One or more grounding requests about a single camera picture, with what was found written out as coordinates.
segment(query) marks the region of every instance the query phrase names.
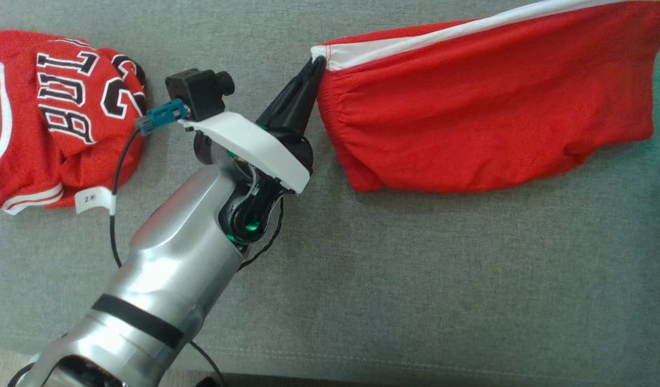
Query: gray sofa cushion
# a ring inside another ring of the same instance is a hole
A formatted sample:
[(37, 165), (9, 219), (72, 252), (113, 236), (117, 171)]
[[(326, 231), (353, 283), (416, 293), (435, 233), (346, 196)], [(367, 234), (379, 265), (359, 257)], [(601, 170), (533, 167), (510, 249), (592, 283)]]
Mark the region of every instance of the gray sofa cushion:
[[(334, 37), (492, 15), (529, 0), (0, 0), (0, 28), (85, 37), (143, 66), (228, 70), (255, 118)], [(660, 57), (655, 73), (660, 93)], [(575, 171), (475, 195), (355, 193), (317, 112), (315, 175), (280, 239), (233, 280), (197, 341), (225, 372), (418, 385), (660, 385), (660, 110), (652, 140)], [(197, 168), (191, 135), (147, 143), (118, 240)], [(0, 345), (64, 333), (114, 272), (101, 210), (0, 213)], [(180, 366), (207, 369), (187, 349)]]

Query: red fabric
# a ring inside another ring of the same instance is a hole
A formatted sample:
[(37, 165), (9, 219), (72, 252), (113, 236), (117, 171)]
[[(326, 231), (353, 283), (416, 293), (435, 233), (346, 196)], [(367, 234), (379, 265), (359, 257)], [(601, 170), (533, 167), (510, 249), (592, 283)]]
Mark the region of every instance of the red fabric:
[(357, 191), (501, 189), (569, 171), (599, 147), (648, 139), (659, 47), (660, 2), (601, 5), (327, 70), (318, 104)]
[[(91, 63), (89, 68), (74, 67)], [(0, 68), (5, 80), (0, 84), (0, 100), (5, 91), (12, 118), (9, 144), (0, 142), (0, 151), (4, 150), (0, 156), (0, 208), (5, 204), (3, 209), (12, 210), (22, 203), (47, 203), (55, 196), (60, 200), (47, 208), (72, 206), (74, 194), (81, 189), (98, 185), (111, 188), (119, 154), (133, 131), (134, 120), (145, 108), (145, 76), (140, 67), (123, 60), (113, 49), (93, 49), (81, 39), (0, 31)], [(106, 92), (113, 79), (110, 89), (120, 90), (114, 94)], [(60, 92), (78, 99), (55, 97)], [(103, 103), (113, 105), (116, 112), (123, 110), (123, 117), (106, 113)], [(59, 112), (82, 120), (74, 118), (71, 131), (55, 130), (51, 122), (67, 122)], [(6, 130), (1, 125), (4, 114), (0, 101), (0, 139)], [(142, 146), (138, 137), (123, 165), (121, 183), (136, 169)], [(54, 189), (60, 183), (62, 193)], [(21, 196), (34, 199), (18, 200)]]

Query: black band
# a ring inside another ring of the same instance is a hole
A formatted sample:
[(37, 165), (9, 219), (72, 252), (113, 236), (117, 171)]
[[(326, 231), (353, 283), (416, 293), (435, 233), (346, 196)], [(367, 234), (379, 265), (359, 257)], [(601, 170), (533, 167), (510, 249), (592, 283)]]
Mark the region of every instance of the black band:
[(157, 340), (162, 341), (172, 349), (177, 349), (179, 343), (184, 338), (184, 332), (180, 331), (176, 326), (163, 319), (156, 318), (156, 316), (142, 311), (118, 297), (103, 294), (91, 309), (111, 314), (139, 331), (145, 332)]

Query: robotic arm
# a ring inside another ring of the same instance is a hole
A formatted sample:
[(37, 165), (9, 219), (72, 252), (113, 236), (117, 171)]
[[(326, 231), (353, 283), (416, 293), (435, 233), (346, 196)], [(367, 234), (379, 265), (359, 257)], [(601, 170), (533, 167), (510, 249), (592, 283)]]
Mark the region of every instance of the robotic arm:
[(131, 239), (128, 260), (90, 311), (53, 342), (20, 387), (156, 387), (203, 326), (275, 203), (299, 195), (313, 153), (303, 133), (325, 58), (308, 61), (256, 123), (224, 112), (227, 73), (168, 77), (172, 101), (137, 120), (143, 135), (178, 120), (206, 164)]

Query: cable label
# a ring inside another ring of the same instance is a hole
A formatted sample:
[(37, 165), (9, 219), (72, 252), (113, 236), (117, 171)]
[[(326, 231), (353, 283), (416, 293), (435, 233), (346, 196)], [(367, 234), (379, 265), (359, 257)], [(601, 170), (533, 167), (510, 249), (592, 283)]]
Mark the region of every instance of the cable label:
[(104, 207), (110, 211), (110, 215), (114, 215), (117, 196), (114, 196), (105, 187), (93, 187), (77, 192), (74, 195), (74, 203), (76, 204), (76, 213), (82, 213), (95, 207)]

